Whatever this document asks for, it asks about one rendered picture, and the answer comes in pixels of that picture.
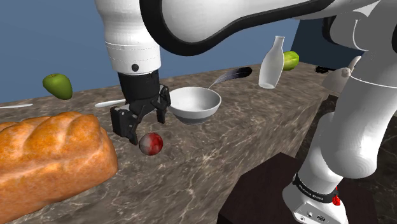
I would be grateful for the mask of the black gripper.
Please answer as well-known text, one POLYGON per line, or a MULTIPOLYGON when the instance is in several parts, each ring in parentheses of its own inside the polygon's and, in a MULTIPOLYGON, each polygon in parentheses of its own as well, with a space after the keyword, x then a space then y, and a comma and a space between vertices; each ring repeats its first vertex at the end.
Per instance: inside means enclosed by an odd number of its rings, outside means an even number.
POLYGON ((136 129, 144 114, 155 108, 157 121, 165 123, 165 114, 171 105, 169 88, 160 85, 158 70, 143 75, 118 73, 118 77, 127 104, 110 109, 113 132, 138 145, 136 129))

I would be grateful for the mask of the red apple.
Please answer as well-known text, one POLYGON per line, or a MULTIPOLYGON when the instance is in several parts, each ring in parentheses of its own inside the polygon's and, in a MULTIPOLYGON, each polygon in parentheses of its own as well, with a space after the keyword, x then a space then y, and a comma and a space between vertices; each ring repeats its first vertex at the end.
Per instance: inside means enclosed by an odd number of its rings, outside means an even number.
POLYGON ((163 148, 163 139, 157 133, 145 134, 139 141, 139 149, 145 155, 156 155, 163 148))

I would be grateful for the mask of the white knife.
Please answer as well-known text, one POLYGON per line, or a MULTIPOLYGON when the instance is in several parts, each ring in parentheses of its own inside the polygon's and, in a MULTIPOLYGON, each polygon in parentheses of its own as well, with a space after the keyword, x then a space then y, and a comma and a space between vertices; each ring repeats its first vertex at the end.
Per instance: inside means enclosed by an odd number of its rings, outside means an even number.
POLYGON ((103 108, 103 107, 106 107, 106 106, 112 106, 112 105, 123 103, 123 102, 125 102, 125 99, 100 102, 100 103, 95 104, 94 106, 96 108, 103 108))
POLYGON ((12 106, 0 106, 0 109, 12 109, 12 108, 24 108, 32 106, 32 103, 29 104, 19 104, 19 105, 12 105, 12 106))

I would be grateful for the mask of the white bowl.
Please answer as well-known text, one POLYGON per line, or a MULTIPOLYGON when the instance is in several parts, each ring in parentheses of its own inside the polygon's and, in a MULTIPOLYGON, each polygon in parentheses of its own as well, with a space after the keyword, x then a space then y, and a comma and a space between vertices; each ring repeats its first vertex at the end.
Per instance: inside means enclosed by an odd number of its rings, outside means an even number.
POLYGON ((169 92, 169 111, 182 123, 199 125, 218 110, 221 96, 204 87, 183 87, 169 92))

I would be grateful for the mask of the green apple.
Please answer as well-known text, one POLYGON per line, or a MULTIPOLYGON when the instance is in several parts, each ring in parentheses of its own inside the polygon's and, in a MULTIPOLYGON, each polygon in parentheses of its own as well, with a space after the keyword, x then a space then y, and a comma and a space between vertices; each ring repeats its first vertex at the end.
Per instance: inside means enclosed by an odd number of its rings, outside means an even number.
POLYGON ((58 99, 69 100, 73 96, 71 82, 64 74, 49 74, 42 83, 44 88, 58 99))

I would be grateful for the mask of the black and white spoon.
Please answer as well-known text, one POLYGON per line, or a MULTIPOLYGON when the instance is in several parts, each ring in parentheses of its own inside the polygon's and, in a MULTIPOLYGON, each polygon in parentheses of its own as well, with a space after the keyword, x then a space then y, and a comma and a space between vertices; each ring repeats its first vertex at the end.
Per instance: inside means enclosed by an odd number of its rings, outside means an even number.
POLYGON ((233 80, 233 79, 238 79, 238 78, 245 78, 249 76, 252 73, 251 67, 240 67, 237 69, 233 69, 231 71, 226 72, 225 74, 222 74, 220 77, 218 77, 210 86, 211 88, 213 85, 228 81, 228 80, 233 80))

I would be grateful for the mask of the golden brown bread loaf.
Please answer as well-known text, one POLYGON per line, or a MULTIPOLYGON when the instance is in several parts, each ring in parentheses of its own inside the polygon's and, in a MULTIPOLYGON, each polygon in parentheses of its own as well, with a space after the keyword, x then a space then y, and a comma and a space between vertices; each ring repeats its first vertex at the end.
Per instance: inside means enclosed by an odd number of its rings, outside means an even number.
POLYGON ((95 187, 118 171, 94 115, 76 111, 0 123, 0 224, 95 187))

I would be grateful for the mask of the white bottle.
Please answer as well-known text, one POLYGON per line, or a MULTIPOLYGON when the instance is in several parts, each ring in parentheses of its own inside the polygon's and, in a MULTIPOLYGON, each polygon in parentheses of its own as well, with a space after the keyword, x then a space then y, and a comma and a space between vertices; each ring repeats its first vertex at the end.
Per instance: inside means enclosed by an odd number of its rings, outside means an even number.
POLYGON ((273 89, 279 81, 284 67, 283 43, 284 36, 275 36, 271 49, 261 63, 258 85, 262 88, 273 89))

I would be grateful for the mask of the dark robot stand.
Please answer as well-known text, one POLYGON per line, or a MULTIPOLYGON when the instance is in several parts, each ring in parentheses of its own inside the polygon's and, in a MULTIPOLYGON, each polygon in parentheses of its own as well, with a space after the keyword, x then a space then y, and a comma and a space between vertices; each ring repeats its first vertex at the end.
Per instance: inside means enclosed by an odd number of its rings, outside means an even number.
MULTIPOLYGON (((302 163, 278 153, 243 174, 218 213, 217 224, 299 224, 282 199, 302 163)), ((372 194, 350 179, 338 185, 349 224, 379 224, 372 194)))

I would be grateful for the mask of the light green fruit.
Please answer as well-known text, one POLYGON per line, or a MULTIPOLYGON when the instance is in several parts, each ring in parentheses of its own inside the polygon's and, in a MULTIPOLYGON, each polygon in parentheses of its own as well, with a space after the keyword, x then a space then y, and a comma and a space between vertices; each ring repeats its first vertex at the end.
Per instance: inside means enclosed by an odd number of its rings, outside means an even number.
POLYGON ((299 63, 299 55, 294 51, 284 52, 283 71, 290 71, 294 69, 299 63))

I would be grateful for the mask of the grey kettle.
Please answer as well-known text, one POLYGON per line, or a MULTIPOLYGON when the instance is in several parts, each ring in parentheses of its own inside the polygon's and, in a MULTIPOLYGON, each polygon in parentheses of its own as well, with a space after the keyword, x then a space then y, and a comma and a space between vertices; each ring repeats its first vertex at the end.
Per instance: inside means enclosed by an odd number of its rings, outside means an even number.
POLYGON ((357 56, 351 60, 347 67, 342 67, 330 72, 323 80, 322 86, 332 92, 340 94, 360 59, 361 56, 357 56))

